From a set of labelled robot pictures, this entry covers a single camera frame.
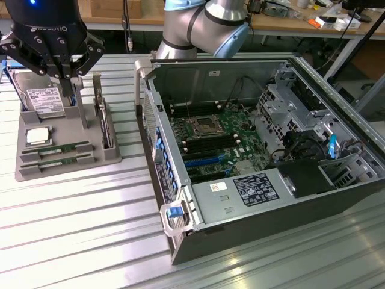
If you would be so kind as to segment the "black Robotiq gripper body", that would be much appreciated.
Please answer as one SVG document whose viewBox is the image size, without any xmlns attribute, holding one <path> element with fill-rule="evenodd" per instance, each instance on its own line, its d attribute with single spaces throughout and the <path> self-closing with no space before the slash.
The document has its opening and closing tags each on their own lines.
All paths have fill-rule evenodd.
<svg viewBox="0 0 385 289">
<path fill-rule="evenodd" d="M 87 33 L 77 1 L 5 1 L 12 19 L 11 31 L 34 49 L 34 37 L 42 36 L 53 54 L 64 50 L 58 39 L 67 43 L 69 34 Z"/>
</svg>

